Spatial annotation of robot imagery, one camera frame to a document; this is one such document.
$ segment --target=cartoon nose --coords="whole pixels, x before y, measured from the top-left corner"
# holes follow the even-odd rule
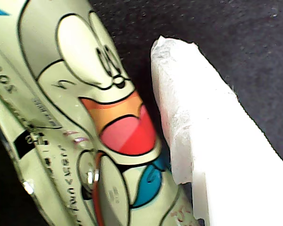
[[[116,75],[113,77],[113,83],[119,88],[122,89],[125,87],[125,80],[121,75]]]

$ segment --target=cartoon face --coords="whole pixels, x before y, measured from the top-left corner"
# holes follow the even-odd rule
[[[45,23],[35,4],[26,5],[19,31],[26,62],[45,96],[118,163],[156,158],[160,144],[151,119],[95,12],[83,1],[73,12],[42,2],[48,10],[56,7]],[[32,38],[40,43],[32,45]]]

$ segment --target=black fabric surface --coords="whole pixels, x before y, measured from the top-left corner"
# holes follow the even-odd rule
[[[283,0],[93,0],[92,4],[160,134],[150,48],[164,35],[200,46],[283,159]],[[6,225],[46,223],[0,144],[0,226]]]

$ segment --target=printed wrapper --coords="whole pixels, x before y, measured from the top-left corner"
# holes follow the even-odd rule
[[[50,225],[198,225],[86,0],[0,0],[0,135]]]

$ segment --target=cartoon eye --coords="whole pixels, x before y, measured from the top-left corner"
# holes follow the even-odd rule
[[[105,54],[103,54],[102,51],[99,48],[96,49],[96,52],[98,54],[98,57],[99,57],[99,60],[100,60],[101,64],[103,65],[103,68],[105,69],[107,74],[109,76],[111,76],[111,69],[110,69],[109,63],[108,63],[108,61],[106,59]]]
[[[63,18],[57,30],[58,48],[74,76],[87,84],[111,84],[108,60],[90,25],[71,15]]]
[[[109,49],[107,45],[105,45],[104,48],[109,62],[111,62],[111,64],[114,66],[114,68],[117,70],[118,73],[121,73],[120,64],[117,60],[117,57],[112,53],[112,51]]]

